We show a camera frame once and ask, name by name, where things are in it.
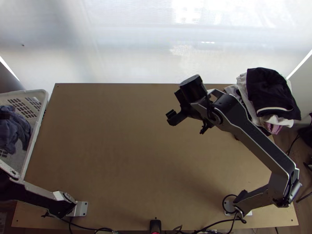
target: wooden table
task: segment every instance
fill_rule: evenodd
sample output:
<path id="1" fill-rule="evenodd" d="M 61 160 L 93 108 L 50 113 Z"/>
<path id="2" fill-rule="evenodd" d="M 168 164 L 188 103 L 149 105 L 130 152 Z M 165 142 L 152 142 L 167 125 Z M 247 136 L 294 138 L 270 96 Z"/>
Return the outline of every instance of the wooden table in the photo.
<path id="1" fill-rule="evenodd" d="M 227 219 L 223 197 L 268 183 L 270 171 L 230 133 L 214 127 L 200 135 L 194 119 L 169 126 L 165 114 L 179 110 L 177 89 L 56 84 L 25 180 L 89 201 L 87 216 L 74 219 L 87 227 L 147 230 L 157 217 L 163 230 L 194 230 Z M 44 213 L 19 202 L 12 226 L 67 229 Z M 293 206 L 255 209 L 246 220 L 234 228 L 298 225 Z"/>

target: white wall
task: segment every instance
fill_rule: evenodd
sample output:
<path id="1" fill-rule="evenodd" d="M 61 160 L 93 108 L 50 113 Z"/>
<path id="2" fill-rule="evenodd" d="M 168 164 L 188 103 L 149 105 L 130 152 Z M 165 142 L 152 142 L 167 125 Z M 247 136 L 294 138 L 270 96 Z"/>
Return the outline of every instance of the white wall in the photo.
<path id="1" fill-rule="evenodd" d="M 26 89 L 54 83 L 236 83 L 287 76 L 312 48 L 312 1 L 0 0 L 0 56 Z"/>
<path id="2" fill-rule="evenodd" d="M 312 51 L 303 60 L 304 62 L 290 76 L 293 97 L 301 111 L 303 122 L 310 123 L 311 118 L 306 118 L 312 112 Z"/>

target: white plastic basket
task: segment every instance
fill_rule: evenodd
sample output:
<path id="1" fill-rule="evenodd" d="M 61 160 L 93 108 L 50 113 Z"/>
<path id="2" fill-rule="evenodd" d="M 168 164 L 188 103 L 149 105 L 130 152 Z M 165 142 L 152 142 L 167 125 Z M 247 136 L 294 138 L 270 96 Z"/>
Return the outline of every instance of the white plastic basket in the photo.
<path id="1" fill-rule="evenodd" d="M 16 170 L 24 179 L 28 163 L 35 146 L 41 121 L 48 103 L 48 92 L 43 89 L 22 90 L 0 94 L 0 105 L 11 105 L 15 112 L 22 115 L 32 126 L 32 135 L 27 151 L 22 149 L 19 139 L 16 143 L 16 153 L 11 155 L 0 149 L 0 159 Z"/>

